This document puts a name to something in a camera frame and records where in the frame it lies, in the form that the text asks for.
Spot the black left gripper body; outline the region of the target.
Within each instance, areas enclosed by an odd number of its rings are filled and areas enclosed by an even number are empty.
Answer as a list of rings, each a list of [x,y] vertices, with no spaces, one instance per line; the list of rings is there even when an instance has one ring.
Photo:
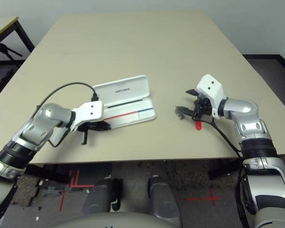
[[[78,126],[77,131],[82,132],[82,145],[86,145],[87,144],[87,136],[88,136],[88,131],[92,130],[94,127],[94,123],[92,122],[85,122],[83,124],[81,124],[80,126]]]

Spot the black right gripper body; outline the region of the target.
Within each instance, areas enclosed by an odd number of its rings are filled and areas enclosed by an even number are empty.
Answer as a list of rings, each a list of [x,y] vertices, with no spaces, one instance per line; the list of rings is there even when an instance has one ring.
[[[194,101],[193,120],[200,120],[203,115],[212,116],[212,105],[210,100],[203,94],[193,94],[197,97]]]

